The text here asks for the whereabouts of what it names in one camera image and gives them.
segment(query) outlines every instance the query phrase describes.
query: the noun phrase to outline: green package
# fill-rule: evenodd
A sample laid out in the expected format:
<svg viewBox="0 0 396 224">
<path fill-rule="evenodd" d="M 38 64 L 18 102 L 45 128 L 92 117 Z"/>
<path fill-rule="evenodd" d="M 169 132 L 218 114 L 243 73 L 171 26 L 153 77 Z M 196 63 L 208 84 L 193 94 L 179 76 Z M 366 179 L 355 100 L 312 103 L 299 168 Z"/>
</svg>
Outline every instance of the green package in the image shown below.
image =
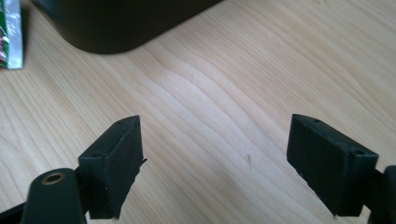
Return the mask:
<svg viewBox="0 0 396 224">
<path fill-rule="evenodd" d="M 0 0 L 0 67 L 22 68 L 21 3 Z"/>
</svg>

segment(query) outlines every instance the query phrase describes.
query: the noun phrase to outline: wooden table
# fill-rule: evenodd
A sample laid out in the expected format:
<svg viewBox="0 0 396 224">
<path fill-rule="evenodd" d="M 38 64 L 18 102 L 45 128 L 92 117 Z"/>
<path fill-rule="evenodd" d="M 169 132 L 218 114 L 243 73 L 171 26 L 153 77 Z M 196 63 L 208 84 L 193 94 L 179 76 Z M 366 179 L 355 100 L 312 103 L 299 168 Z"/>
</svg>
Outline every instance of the wooden table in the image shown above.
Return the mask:
<svg viewBox="0 0 396 224">
<path fill-rule="evenodd" d="M 366 208 L 334 218 L 286 149 L 299 113 L 378 153 L 378 170 L 396 163 L 394 1 L 229 0 L 110 56 L 23 5 L 24 68 L 0 71 L 0 211 L 140 115 L 148 162 L 118 223 L 366 223 Z"/>
</svg>

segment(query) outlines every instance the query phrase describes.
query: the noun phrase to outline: black clamp jaw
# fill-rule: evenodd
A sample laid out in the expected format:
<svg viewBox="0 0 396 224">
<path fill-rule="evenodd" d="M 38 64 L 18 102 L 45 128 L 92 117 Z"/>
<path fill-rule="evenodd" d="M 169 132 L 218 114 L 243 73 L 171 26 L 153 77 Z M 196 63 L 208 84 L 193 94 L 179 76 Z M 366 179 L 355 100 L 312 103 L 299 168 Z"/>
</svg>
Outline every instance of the black clamp jaw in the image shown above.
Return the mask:
<svg viewBox="0 0 396 224">
<path fill-rule="evenodd" d="M 0 223 L 86 223 L 120 217 L 143 157 L 138 116 L 114 123 L 79 157 L 79 167 L 37 177 L 26 203 L 0 215 Z"/>
<path fill-rule="evenodd" d="M 381 174 L 370 149 L 321 120 L 293 115 L 287 156 L 334 216 L 358 217 L 366 205 L 368 223 L 396 224 L 396 166 Z"/>
</svg>

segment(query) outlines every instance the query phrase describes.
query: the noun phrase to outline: black object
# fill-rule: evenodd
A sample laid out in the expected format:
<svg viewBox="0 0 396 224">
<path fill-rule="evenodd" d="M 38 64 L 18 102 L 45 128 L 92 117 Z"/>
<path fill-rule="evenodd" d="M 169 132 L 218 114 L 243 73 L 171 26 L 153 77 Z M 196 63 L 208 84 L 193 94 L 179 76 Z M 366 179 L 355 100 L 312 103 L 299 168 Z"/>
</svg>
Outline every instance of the black object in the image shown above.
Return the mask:
<svg viewBox="0 0 396 224">
<path fill-rule="evenodd" d="M 381 174 L 370 149 L 318 119 L 293 115 L 287 156 L 335 216 L 357 217 L 365 204 L 369 223 L 396 223 L 396 166 Z"/>
<path fill-rule="evenodd" d="M 32 0 L 79 49 L 119 53 L 149 41 L 221 0 Z"/>
<path fill-rule="evenodd" d="M 114 123 L 78 158 L 79 167 L 37 177 L 25 205 L 0 215 L 0 223 L 86 223 L 119 218 L 143 158 L 138 116 Z"/>
</svg>

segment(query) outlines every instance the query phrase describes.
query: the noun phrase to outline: wood grain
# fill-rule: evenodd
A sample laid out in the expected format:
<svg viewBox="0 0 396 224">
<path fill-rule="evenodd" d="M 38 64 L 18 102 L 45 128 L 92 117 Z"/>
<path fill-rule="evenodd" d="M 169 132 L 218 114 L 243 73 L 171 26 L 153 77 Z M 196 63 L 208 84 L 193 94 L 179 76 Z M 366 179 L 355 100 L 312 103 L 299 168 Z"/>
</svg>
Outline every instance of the wood grain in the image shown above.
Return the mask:
<svg viewBox="0 0 396 224">
<path fill-rule="evenodd" d="M 229 0 L 110 56 L 22 3 L 24 69 L 0 71 L 0 211 L 140 115 L 148 162 L 118 223 L 366 223 L 366 208 L 334 218 L 286 148 L 300 113 L 380 154 L 378 170 L 396 163 L 394 1 Z"/>
</svg>

